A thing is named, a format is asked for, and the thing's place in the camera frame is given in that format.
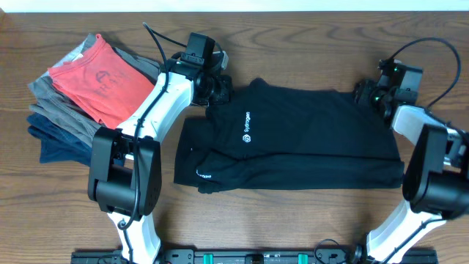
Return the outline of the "black t-shirt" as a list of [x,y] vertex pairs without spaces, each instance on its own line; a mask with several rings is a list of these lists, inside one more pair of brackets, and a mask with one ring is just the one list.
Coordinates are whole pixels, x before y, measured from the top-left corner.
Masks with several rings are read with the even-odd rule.
[[398,188],[404,171],[391,130],[350,93],[260,78],[184,121],[174,165],[174,182],[203,194]]

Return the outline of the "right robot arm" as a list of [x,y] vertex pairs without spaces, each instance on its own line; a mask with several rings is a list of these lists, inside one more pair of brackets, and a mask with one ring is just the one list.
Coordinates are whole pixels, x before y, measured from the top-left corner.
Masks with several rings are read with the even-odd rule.
[[396,59],[378,67],[379,80],[357,84],[354,100],[375,110],[414,149],[403,177],[402,201],[367,233],[347,262],[437,263],[434,249],[414,246],[433,229],[468,214],[468,133],[415,105],[421,68]]

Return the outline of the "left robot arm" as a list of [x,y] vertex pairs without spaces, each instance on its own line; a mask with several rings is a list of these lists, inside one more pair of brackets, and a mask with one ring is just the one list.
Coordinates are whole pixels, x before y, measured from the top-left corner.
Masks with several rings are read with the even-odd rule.
[[122,249],[74,253],[72,263],[158,263],[152,212],[162,184],[160,144],[185,108],[227,103],[232,94],[219,43],[193,32],[184,48],[163,58],[153,91],[129,118],[95,133],[87,193],[113,222]]

